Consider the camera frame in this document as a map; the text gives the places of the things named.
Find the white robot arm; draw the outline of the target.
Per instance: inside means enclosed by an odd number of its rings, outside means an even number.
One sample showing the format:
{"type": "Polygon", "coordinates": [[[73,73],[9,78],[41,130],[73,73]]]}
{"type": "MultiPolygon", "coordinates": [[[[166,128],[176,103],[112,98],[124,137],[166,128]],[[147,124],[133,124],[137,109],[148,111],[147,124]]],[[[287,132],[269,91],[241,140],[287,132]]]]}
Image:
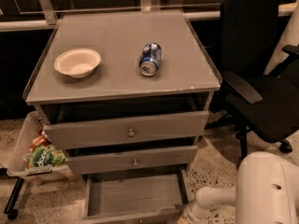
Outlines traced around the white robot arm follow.
{"type": "Polygon", "coordinates": [[[234,187],[197,190],[178,224],[200,224],[225,205],[235,208],[235,224],[298,224],[298,202],[299,167],[272,153],[253,152],[240,163],[234,187]]]}

